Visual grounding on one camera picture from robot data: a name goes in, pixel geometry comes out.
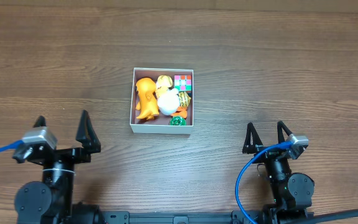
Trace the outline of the green ridged round cap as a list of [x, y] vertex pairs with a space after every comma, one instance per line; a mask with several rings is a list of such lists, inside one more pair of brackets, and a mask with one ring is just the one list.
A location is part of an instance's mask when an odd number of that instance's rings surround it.
[[181, 116], [173, 116], [170, 120], [170, 126], [186, 126], [186, 119]]

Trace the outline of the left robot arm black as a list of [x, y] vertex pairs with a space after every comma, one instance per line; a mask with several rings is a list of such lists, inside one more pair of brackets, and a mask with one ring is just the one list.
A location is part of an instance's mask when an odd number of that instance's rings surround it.
[[23, 135], [12, 157], [19, 164], [42, 166], [42, 179], [28, 182], [17, 191], [14, 206], [18, 223], [105, 223], [98, 205], [72, 202], [75, 166], [89, 163], [92, 154], [101, 152], [87, 111], [81, 114], [76, 141], [79, 147], [58, 149], [43, 116]]

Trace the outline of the orange dinosaur toy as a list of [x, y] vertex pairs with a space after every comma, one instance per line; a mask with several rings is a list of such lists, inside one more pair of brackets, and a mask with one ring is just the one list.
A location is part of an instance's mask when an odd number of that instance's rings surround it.
[[153, 120], [159, 115], [157, 99], [154, 95], [157, 86], [149, 77], [141, 78], [135, 84], [139, 102], [136, 104], [136, 110], [140, 110], [140, 114], [136, 117], [139, 120]]

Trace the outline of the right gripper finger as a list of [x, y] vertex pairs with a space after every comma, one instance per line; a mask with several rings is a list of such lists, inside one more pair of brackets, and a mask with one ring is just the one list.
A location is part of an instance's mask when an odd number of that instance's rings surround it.
[[279, 121], [277, 123], [278, 143], [283, 143], [286, 141], [284, 133], [287, 135], [287, 138], [290, 138], [293, 134], [283, 121]]
[[247, 124], [246, 138], [242, 148], [242, 153], [255, 154], [258, 153], [262, 147], [263, 147], [263, 143], [253, 123], [249, 122]]

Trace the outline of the yellow ridged round cap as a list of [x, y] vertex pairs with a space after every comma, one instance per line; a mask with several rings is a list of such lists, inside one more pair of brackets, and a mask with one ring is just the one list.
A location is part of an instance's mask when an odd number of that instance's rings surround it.
[[178, 97], [180, 100], [180, 107], [182, 107], [182, 108], [189, 107], [189, 105], [191, 103], [191, 97], [189, 96], [189, 94], [187, 92], [185, 92], [185, 91], [179, 92]]

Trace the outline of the multicolour puzzle cube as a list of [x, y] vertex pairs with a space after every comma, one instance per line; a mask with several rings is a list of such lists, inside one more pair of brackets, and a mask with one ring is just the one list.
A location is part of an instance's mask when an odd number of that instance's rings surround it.
[[191, 75], [175, 75], [174, 76], [174, 88], [178, 91], [185, 91], [187, 93], [192, 92], [192, 76]]

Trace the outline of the white duck plush toy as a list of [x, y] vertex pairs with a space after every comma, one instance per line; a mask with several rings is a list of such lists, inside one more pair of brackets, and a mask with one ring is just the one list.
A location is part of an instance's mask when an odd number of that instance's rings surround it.
[[185, 119], [188, 117], [188, 108], [180, 107], [178, 91], [173, 87], [173, 80], [168, 75], [161, 75], [157, 78], [155, 95], [157, 105], [162, 114], [165, 116], [181, 116]]

